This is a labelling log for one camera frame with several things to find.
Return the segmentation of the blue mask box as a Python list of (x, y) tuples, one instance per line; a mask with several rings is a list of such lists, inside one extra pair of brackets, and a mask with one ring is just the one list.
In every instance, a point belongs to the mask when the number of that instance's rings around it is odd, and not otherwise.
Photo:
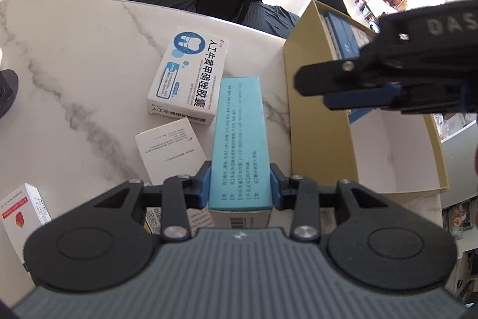
[(328, 12), (327, 17), (341, 58), (349, 59), (359, 57), (360, 46), (353, 34), (353, 26), (339, 15)]

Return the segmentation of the white strawberry medicine box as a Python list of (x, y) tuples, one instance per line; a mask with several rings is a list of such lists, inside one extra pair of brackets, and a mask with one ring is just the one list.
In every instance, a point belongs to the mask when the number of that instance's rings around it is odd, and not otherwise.
[(22, 184), (1, 200), (1, 222), (24, 267), (27, 238), (50, 221), (51, 217), (38, 189), (31, 184)]

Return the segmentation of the white grey slim box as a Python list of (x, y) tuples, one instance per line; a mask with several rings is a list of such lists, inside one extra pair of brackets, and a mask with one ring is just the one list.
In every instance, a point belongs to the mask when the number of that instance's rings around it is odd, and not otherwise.
[(181, 119), (135, 135), (152, 184), (171, 176), (194, 176), (207, 160), (188, 119)]

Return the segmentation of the teal white bear medicine box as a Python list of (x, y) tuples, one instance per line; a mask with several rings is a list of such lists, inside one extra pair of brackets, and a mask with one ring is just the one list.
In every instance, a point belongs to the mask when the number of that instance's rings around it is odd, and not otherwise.
[(272, 207), (259, 78), (224, 78), (215, 122), (209, 214), (216, 228), (265, 228)]

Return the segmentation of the white blue tooth medicine box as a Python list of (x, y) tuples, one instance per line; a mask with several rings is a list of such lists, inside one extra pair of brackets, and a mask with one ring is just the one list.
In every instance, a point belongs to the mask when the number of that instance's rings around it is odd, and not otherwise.
[(209, 126), (215, 119), (229, 42), (204, 31), (177, 30), (148, 92), (148, 112)]

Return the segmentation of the long white medicine box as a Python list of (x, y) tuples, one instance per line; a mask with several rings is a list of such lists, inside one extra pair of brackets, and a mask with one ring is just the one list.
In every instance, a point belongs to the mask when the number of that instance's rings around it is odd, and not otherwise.
[(337, 46), (337, 42), (336, 42), (336, 39), (335, 39), (335, 34), (331, 29), (330, 22), (329, 22), (328, 18), (325, 17), (323, 14), (320, 14), (319, 17), (320, 17), (320, 20), (322, 22), (322, 26), (323, 26), (323, 29), (324, 29), (324, 32), (325, 32), (325, 36), (327, 38), (328, 45), (330, 47), (330, 52), (331, 52), (332, 58), (334, 60), (340, 60), (342, 57), (341, 57), (339, 48)]

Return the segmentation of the yellow orange cartoon box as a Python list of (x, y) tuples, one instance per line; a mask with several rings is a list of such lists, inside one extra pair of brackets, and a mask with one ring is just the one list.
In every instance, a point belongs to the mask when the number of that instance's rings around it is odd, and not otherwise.
[(160, 234), (161, 228), (161, 208), (148, 207), (143, 224), (144, 229), (153, 235)]

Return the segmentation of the tan cardboard shoe box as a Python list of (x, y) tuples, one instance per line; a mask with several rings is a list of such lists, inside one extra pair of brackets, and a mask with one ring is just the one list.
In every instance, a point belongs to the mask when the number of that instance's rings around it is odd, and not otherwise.
[(322, 17), (329, 10), (311, 1), (284, 43), (292, 171), (323, 185), (350, 179), (398, 203), (445, 192), (442, 142), (431, 115), (330, 111), (320, 97), (294, 89), (301, 66), (335, 59)]

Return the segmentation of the black metal phone stand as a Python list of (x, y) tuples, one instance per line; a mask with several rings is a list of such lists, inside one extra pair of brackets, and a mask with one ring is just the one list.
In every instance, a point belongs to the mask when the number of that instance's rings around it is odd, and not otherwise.
[(3, 117), (16, 100), (19, 90), (19, 77), (13, 70), (4, 70), (0, 74), (0, 117)]

